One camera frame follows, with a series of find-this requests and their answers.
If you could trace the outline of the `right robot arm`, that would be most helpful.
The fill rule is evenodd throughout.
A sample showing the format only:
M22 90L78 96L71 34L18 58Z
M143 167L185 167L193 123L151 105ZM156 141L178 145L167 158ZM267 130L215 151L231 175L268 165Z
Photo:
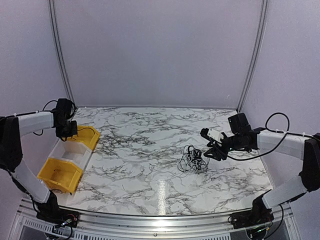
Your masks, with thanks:
M285 202L294 201L306 193L320 188L320 135L290 132L290 126L285 130L270 129L268 126L252 128L244 113L235 114L228 119L232 132L213 128L203 128L201 137L208 141L208 150L204 155L216 161L227 159L237 160L231 152L253 150L260 151L259 157L272 153L285 155L302 162L302 169L297 176L287 180L276 188L257 197L248 212L247 219L252 224L258 224L267 216L267 210Z

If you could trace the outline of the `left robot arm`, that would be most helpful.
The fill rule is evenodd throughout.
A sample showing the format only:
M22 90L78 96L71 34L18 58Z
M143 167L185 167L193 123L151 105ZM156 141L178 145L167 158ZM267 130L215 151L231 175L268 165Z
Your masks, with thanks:
M58 140L66 141L78 133L73 120L75 103L67 98L51 100L52 109L11 114L0 118L0 168L6 171L14 184L36 204L44 205L43 213L53 223L63 219L57 197L41 183L25 160L24 147L33 134L53 130Z

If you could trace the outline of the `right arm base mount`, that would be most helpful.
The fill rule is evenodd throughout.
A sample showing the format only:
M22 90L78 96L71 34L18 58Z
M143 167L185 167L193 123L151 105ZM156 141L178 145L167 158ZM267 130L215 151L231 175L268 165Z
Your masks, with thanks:
M271 208L267 208L263 202L261 194L252 202L252 209L232 213L228 218L228 223L233 225L234 229L247 228L264 223L271 223L274 215Z

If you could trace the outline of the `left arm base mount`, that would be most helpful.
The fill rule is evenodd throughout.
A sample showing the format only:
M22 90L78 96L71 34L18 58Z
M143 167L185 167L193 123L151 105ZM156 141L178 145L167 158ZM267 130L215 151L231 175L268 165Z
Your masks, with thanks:
M45 203L32 200L33 209L36 211L36 218L61 227L68 225L69 227L76 228L80 213L59 207L57 196L51 190L49 192L48 200Z

